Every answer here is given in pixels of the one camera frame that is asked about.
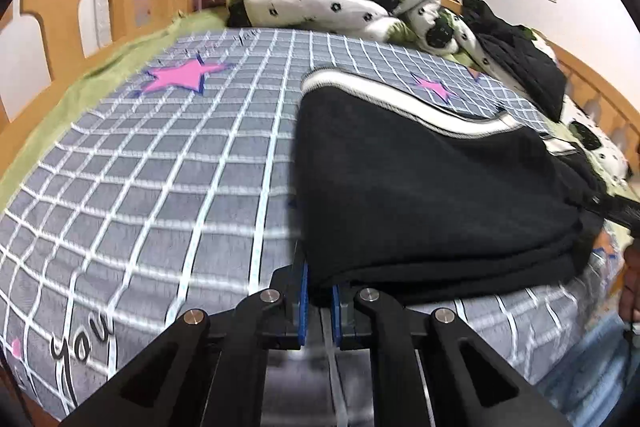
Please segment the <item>person hand at edge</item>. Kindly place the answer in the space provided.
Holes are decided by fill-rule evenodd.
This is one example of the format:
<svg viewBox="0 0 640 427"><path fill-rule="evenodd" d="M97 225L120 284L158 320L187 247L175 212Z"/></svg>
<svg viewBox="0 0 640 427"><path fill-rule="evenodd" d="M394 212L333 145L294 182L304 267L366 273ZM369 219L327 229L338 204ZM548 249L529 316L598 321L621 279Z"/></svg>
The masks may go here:
<svg viewBox="0 0 640 427"><path fill-rule="evenodd" d="M620 291L618 314L628 323L640 321L640 242L635 239L624 252L626 271Z"/></svg>

